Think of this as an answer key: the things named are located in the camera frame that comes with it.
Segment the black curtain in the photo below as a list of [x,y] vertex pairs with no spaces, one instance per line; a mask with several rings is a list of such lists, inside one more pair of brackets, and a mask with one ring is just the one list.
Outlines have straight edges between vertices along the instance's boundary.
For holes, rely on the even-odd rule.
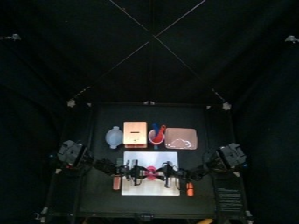
[[257,223],[296,223],[299,45],[264,68],[233,109],[237,141],[246,153],[246,200]]
[[79,101],[221,103],[214,88],[232,104],[256,223],[296,223],[299,43],[284,39],[299,37],[297,1],[205,1],[158,36],[169,49],[150,32],[200,1],[116,3],[0,3],[0,37],[22,38],[0,40],[0,222],[41,211],[66,100],[92,86]]

